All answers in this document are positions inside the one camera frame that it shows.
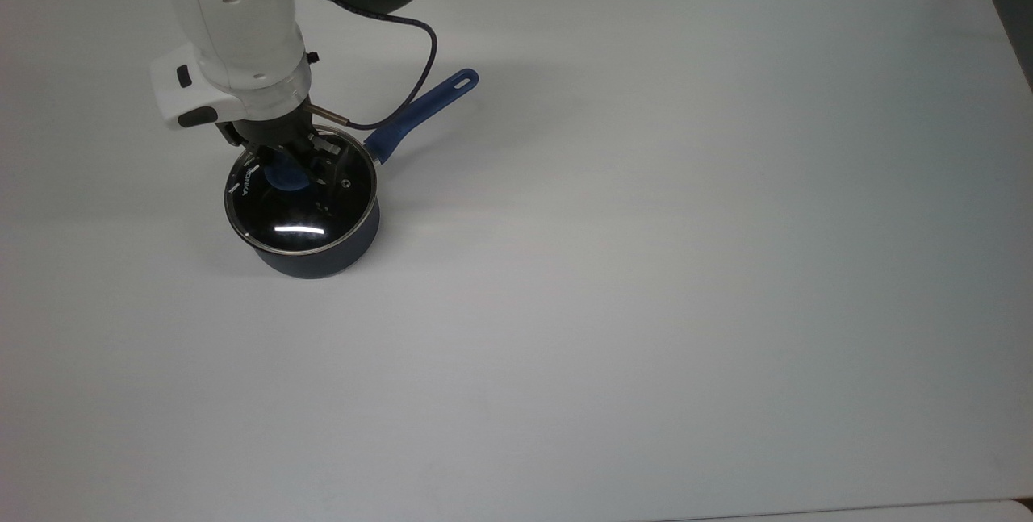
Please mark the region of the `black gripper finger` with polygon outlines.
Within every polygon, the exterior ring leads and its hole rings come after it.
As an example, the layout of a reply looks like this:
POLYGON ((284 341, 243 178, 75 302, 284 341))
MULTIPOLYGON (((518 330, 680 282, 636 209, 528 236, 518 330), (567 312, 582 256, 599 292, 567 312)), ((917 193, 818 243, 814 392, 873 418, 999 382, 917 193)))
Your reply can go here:
POLYGON ((240 155, 228 177, 236 177, 237 170, 247 159, 262 168, 276 165, 276 148, 270 147, 276 135, 274 121, 226 121, 217 122, 215 126, 230 146, 240 148, 240 155))
POLYGON ((307 177, 318 186, 338 186, 340 161, 342 158, 342 137, 337 130, 328 127, 314 127, 310 130, 309 142, 312 149, 307 154, 307 177))

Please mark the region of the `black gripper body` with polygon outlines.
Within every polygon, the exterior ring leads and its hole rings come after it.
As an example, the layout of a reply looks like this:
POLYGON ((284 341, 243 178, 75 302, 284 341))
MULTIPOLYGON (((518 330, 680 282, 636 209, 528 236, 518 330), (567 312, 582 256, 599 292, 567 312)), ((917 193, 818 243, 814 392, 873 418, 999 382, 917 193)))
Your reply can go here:
POLYGON ((313 118, 306 103, 270 120, 239 120, 236 133, 248 149, 270 149, 291 155, 307 155, 315 149, 313 118))

